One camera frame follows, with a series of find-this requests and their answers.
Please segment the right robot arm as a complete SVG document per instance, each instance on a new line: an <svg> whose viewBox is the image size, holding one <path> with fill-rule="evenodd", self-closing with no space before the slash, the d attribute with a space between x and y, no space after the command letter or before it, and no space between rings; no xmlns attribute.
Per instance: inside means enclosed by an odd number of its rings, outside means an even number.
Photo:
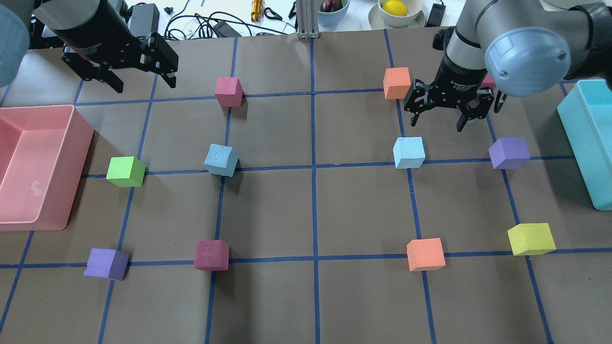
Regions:
<svg viewBox="0 0 612 344"><path fill-rule="evenodd" d="M547 11L537 0L468 0L453 27L432 41L443 52L434 80L412 82L404 99L411 126L434 108L460 111L457 131L498 112L498 95L529 97L562 80L599 77L611 85L611 7L603 2Z"/></svg>

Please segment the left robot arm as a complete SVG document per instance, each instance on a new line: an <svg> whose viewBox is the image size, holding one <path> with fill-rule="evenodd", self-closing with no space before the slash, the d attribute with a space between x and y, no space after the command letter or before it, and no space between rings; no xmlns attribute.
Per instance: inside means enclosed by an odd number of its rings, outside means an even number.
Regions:
<svg viewBox="0 0 612 344"><path fill-rule="evenodd" d="M30 48L33 19L63 43L62 59L84 81L97 80L121 93L119 68L137 68L176 87L177 52L159 34L159 9L123 0L3 0L1 2L2 87L11 84Z"/></svg>

